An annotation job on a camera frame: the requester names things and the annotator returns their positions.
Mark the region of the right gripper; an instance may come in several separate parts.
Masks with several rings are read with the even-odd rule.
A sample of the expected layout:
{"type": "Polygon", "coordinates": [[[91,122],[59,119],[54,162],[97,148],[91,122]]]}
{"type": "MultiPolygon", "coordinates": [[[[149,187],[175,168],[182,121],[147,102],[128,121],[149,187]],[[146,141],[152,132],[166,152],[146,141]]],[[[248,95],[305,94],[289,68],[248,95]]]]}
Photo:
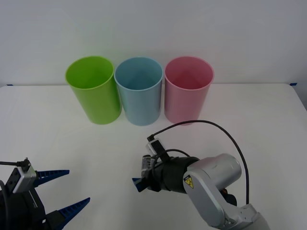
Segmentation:
{"type": "Polygon", "coordinates": [[[154,174],[152,173],[154,158],[142,159],[142,178],[132,178],[132,182],[138,192],[149,189],[155,192],[161,190],[169,191],[163,179],[163,163],[156,162],[154,166],[154,174]]]}

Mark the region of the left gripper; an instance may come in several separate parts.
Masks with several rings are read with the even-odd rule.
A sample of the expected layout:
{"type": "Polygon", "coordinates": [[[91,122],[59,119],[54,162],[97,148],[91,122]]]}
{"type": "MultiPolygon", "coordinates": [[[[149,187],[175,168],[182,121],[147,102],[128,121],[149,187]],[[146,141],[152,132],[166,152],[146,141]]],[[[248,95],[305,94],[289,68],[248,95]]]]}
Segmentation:
{"type": "MultiPolygon", "coordinates": [[[[70,170],[36,171],[34,187],[68,175],[70,170]]],[[[84,199],[46,215],[36,190],[0,194],[0,228],[2,230],[62,230],[90,202],[84,199]]]]}

